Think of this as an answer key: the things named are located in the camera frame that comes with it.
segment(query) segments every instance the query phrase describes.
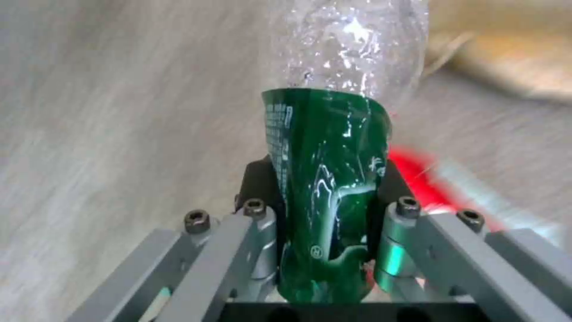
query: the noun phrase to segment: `beige cloth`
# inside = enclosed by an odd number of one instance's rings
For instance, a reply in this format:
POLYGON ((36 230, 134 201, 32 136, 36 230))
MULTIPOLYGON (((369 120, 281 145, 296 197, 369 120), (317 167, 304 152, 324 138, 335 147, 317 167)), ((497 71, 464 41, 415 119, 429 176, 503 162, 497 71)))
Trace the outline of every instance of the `beige cloth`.
POLYGON ((572 101, 568 1, 432 0, 426 70, 445 63, 520 96, 572 101))

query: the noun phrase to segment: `gray metal bar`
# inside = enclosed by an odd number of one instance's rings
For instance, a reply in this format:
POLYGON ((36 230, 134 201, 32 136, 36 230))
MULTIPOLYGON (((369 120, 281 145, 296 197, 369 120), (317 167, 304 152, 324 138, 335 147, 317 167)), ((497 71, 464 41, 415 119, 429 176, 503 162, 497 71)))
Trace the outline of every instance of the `gray metal bar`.
POLYGON ((153 231, 67 321, 137 321, 163 287, 177 287, 198 252, 188 235, 153 231))
POLYGON ((216 321, 229 295, 245 291, 260 249, 252 218, 225 217, 157 321, 216 321))
POLYGON ((492 321, 570 322, 562 310, 451 214, 418 219, 406 249, 431 285, 470 294, 492 321))
POLYGON ((572 258, 531 229, 498 231, 485 241, 572 316, 572 258))

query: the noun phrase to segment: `metal linkage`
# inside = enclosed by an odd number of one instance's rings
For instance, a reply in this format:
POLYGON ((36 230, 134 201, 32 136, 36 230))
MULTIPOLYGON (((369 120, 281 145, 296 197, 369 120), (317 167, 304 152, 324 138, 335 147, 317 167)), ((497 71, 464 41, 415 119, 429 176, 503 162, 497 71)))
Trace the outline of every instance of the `metal linkage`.
POLYGON ((225 217, 157 322, 216 321, 227 299, 247 288, 262 248, 258 233, 250 217, 225 217))
POLYGON ((187 234, 153 231, 67 321, 137 321, 162 288, 179 285, 199 251, 187 234))
POLYGON ((570 318, 456 216, 422 216, 406 249, 440 293, 470 294, 492 321, 570 318))
POLYGON ((490 233, 496 252, 572 317, 572 258, 531 229, 490 233))
POLYGON ((409 237, 408 231, 415 227, 419 216, 419 203, 411 197, 401 197, 387 207, 375 263, 375 279, 382 289, 386 283, 381 282, 381 279, 386 280, 387 274, 396 277, 415 275, 417 268, 404 243, 409 237))
POLYGON ((252 270, 251 280, 246 292, 236 299, 241 302, 264 301, 276 282, 276 213, 261 199, 249 199, 236 215, 246 215, 256 221, 259 231, 260 255, 252 270))

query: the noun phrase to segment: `plastic bottle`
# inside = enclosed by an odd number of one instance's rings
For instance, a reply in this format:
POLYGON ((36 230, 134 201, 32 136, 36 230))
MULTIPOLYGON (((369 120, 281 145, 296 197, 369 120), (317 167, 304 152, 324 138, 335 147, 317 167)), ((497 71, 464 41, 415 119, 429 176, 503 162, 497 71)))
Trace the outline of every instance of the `plastic bottle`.
POLYGON ((387 161, 384 106, 416 85, 427 6, 296 0, 268 10, 267 143, 288 221, 279 292, 293 302, 357 302, 372 286, 366 211, 387 161))

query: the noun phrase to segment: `green label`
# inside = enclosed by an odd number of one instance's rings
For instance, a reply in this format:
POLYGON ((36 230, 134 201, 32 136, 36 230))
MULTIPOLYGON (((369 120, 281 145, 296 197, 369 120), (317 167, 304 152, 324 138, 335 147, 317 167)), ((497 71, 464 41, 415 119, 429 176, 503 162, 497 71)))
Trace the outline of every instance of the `green label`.
POLYGON ((268 149, 287 205, 280 293, 291 302, 357 302, 366 209, 387 162, 389 118, 376 101, 318 89, 263 93, 268 149))

